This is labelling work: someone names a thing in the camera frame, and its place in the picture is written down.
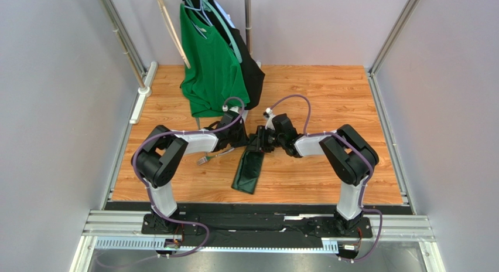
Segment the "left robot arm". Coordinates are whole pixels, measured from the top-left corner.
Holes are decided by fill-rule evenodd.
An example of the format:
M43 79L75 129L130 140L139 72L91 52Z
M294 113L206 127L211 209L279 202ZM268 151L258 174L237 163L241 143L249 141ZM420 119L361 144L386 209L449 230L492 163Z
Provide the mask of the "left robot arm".
M221 120L197 131L175 131L156 126L134 153L131 164L145 184L151 202L151 229L173 233L179 224L168 220L177 212L172 179L184 155L211 153L227 147L247 145L245 112L238 107L226 111Z

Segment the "dark green cloth napkin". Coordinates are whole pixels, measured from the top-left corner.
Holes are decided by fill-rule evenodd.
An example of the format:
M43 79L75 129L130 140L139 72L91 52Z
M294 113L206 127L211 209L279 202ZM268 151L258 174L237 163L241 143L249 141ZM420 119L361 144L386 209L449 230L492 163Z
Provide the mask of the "dark green cloth napkin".
M253 147L246 147L231 185L234 190L250 195L254 194L261 174L264 156L263 152L255 151Z

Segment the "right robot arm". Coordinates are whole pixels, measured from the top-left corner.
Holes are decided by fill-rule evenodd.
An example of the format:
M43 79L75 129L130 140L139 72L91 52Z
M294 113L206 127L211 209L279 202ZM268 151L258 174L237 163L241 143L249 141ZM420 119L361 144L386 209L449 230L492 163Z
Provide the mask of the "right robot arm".
M373 147L349 124L329 132L298 133L287 114L280 114L270 116L268 125L258 126L246 151L263 155L275 148L282 148L295 158L320 155L327 158L341 180L340 198L330 227L343 236L355 232L363 217L367 182L379 163Z

